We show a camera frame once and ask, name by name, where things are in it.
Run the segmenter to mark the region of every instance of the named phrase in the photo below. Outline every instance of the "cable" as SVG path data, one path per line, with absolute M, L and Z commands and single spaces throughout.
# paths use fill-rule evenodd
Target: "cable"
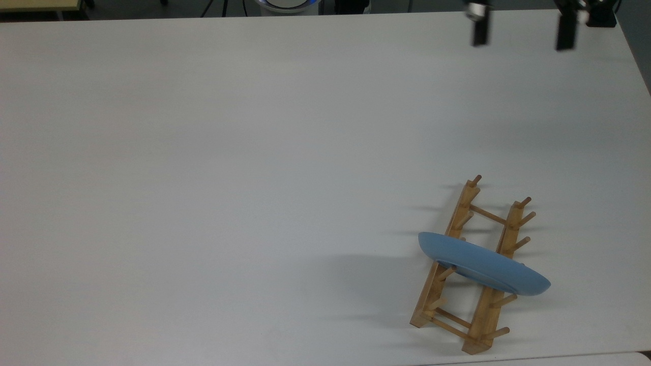
M 206 5 L 206 8 L 204 9 L 204 12 L 201 13 L 200 18 L 203 18 L 203 17 L 206 15 L 206 13 L 208 12 L 208 9 L 210 9 L 210 5 L 212 5 L 212 2 L 213 2 L 213 1 L 214 1 L 214 0 L 210 0 L 210 1 L 208 2 L 208 5 Z M 226 9 L 227 9 L 228 7 L 229 7 L 229 0 L 224 0 L 224 6 L 221 7 L 221 17 L 222 17 L 222 18 L 225 18 L 225 17 L 226 17 Z
M 208 5 L 206 5 L 206 8 L 204 9 L 204 12 L 201 13 L 200 18 L 203 18 L 204 15 L 206 15 L 206 13 L 208 12 L 208 9 L 210 8 L 210 5 L 212 5 L 212 1 L 213 1 L 213 0 L 210 0 L 210 1 L 208 2 Z

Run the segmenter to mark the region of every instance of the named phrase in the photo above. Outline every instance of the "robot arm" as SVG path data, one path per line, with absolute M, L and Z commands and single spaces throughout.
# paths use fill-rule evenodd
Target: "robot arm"
M 561 12 L 556 50 L 573 49 L 576 41 L 579 11 L 586 10 L 590 18 L 588 27 L 614 27 L 617 24 L 613 7 L 621 0 L 554 0 Z M 465 15 L 475 23 L 472 45 L 488 44 L 490 27 L 490 0 L 464 0 Z

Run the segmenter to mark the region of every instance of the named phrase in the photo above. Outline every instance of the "blue plate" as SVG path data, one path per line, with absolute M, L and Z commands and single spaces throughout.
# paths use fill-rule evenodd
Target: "blue plate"
M 539 295 L 551 283 L 538 272 L 512 259 L 463 240 L 434 232 L 418 234 L 421 249 L 440 265 L 496 290 L 524 296 Z

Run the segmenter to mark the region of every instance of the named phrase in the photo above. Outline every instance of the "white table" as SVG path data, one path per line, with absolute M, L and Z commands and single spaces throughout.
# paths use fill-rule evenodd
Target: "white table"
M 650 366 L 640 353 L 589 354 L 581 356 L 510 359 L 507 361 L 467 362 L 464 366 Z
M 458 13 L 0 24 L 0 364 L 651 348 L 651 98 L 619 28 L 557 53 L 556 24 L 496 12 L 479 49 Z M 469 356 L 409 318 L 417 233 L 476 174 L 479 206 L 534 199 L 516 260 L 552 286 Z

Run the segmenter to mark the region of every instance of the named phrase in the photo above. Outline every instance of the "wooden peg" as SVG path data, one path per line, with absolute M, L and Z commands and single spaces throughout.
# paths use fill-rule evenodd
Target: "wooden peg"
M 468 182 L 468 186 L 469 186 L 469 187 L 473 187 L 473 188 L 474 188 L 474 187 L 477 187 L 477 183 L 479 183 L 479 180 L 480 180 L 481 178 L 482 178 L 482 176 L 477 175 L 477 176 L 475 177 L 475 179 L 473 179 L 472 181 Z
M 527 203 L 531 202 L 531 197 L 527 197 L 522 202 L 518 203 L 516 206 L 520 209 L 525 208 L 527 206 Z
M 522 227 L 522 225 L 526 224 L 529 222 L 529 220 L 533 219 L 536 215 L 536 212 L 529 212 L 529 215 L 526 215 L 520 222 L 518 223 L 518 227 Z
M 526 243 L 528 243 L 530 241 L 531 241 L 531 238 L 529 238 L 528 236 L 525 236 L 524 238 L 522 238 L 522 240 L 520 240 L 519 242 L 516 243 L 516 245 L 513 248 L 513 251 L 516 251 L 516 250 L 520 249 L 521 247 L 523 247 Z
M 481 337 L 479 337 L 479 339 L 481 341 L 487 341 L 489 339 L 497 338 L 497 337 L 499 337 L 501 335 L 508 334 L 510 331 L 511 330 L 508 329 L 508 327 L 504 327 L 504 328 L 498 329 L 498 330 L 496 330 L 496 331 L 494 331 L 492 333 L 484 334 Z
M 453 274 L 455 271 L 456 271 L 456 266 L 451 266 L 450 268 L 443 271 L 443 273 L 436 278 L 436 281 L 442 281 L 446 279 L 449 275 Z
M 446 298 L 438 298 L 438 299 L 434 300 L 434 302 L 432 302 L 427 307 L 427 311 L 434 311 L 437 307 L 441 307 L 441 306 L 445 305 L 446 303 L 447 303 Z
M 510 303 L 511 301 L 513 301 L 513 300 L 515 300 L 517 298 L 518 298 L 518 295 L 511 294 L 511 295 L 503 298 L 502 300 L 499 300 L 498 302 L 494 302 L 494 303 L 490 304 L 489 307 L 492 308 L 492 309 L 497 309 L 499 307 L 502 307 L 502 306 Z
M 468 212 L 468 213 L 465 215 L 465 217 L 464 217 L 463 219 L 461 219 L 461 221 L 459 221 L 459 223 L 457 223 L 457 224 L 454 226 L 453 229 L 454 229 L 454 230 L 461 230 L 461 229 L 463 229 L 465 223 L 467 223 L 468 220 L 470 220 L 471 218 L 473 218 L 474 215 L 475 215 L 474 212 Z

